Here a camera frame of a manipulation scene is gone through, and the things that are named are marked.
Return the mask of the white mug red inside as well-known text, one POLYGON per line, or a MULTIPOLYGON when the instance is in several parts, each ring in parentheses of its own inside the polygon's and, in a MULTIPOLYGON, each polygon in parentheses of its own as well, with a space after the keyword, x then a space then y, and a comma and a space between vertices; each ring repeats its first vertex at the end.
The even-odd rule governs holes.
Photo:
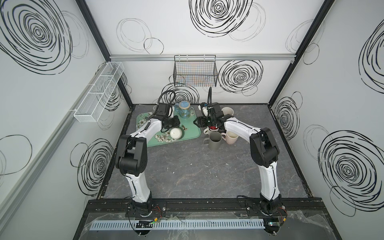
POLYGON ((217 128, 217 127, 206 127, 206 128, 204 129, 203 133, 204 133, 205 135, 210 135, 211 133, 213 133, 213 132, 218 132, 218 131, 219 131, 219 128, 217 128))

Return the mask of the beige mug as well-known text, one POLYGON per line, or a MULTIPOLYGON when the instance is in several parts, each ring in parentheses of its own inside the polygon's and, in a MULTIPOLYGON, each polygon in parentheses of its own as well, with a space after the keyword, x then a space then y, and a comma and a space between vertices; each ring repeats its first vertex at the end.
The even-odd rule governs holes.
POLYGON ((222 108, 222 112, 223 112, 224 117, 229 116, 231 118, 234 116, 234 110, 230 107, 222 108))

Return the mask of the grey mug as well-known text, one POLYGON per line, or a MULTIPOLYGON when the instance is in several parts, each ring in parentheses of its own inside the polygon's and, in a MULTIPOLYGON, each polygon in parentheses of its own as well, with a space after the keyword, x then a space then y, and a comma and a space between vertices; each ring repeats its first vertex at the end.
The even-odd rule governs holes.
POLYGON ((221 146, 222 135, 219 132, 212 132, 209 137, 203 140, 203 144, 207 145, 211 151, 217 151, 221 146))

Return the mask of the pale pink mug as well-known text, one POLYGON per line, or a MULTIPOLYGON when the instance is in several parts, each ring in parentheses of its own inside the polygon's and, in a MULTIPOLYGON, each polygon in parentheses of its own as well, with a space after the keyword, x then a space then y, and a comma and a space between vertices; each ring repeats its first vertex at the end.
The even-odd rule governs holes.
POLYGON ((228 144, 233 145, 239 138, 239 136, 235 133, 227 131, 225 133, 221 133, 222 139, 228 144))

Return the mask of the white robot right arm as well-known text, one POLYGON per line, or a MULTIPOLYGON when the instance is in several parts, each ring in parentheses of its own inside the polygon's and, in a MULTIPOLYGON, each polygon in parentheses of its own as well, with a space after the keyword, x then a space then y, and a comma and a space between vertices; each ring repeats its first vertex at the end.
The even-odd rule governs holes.
POLYGON ((277 180, 277 161, 280 150, 269 128, 248 125, 232 115, 225 115, 218 103, 202 103, 202 113, 194 124, 200 128, 215 127, 238 135, 250 144, 253 161, 258 165, 262 189, 260 209, 265 215, 272 215, 282 203, 277 180))

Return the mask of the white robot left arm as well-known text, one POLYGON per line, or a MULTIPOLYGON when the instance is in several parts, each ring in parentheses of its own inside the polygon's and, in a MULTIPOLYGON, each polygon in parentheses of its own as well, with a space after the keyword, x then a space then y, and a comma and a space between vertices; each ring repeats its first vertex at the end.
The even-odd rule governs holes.
POLYGON ((127 179, 132 192, 132 202, 136 208, 147 212, 152 209, 152 193, 145 176, 148 142, 161 130, 169 130, 179 125, 180 120, 174 116, 172 104, 159 103, 153 114, 137 131, 120 136, 116 168, 127 179))

